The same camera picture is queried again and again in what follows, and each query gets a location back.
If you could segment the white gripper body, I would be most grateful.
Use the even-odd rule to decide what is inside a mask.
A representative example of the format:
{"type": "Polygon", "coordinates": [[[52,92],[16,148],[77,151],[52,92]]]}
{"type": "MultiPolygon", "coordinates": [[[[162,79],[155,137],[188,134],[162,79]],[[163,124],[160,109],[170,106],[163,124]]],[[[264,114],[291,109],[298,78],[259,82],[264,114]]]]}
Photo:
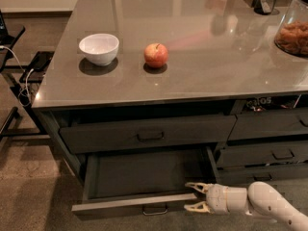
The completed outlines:
{"type": "Polygon", "coordinates": [[[218,215],[245,214],[248,210],[247,189],[214,184],[206,193],[206,203],[218,215]]]}

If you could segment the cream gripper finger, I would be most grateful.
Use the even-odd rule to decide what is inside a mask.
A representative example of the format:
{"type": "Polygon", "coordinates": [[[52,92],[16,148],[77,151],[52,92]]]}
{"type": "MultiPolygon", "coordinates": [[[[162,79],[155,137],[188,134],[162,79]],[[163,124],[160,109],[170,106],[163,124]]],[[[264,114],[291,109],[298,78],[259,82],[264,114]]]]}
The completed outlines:
{"type": "Polygon", "coordinates": [[[201,182],[187,182],[186,187],[192,188],[200,193],[206,193],[211,187],[211,184],[201,183],[201,182]]]}
{"type": "Polygon", "coordinates": [[[211,210],[205,201],[200,201],[194,204],[186,204],[184,208],[189,212],[210,213],[211,210]]]}

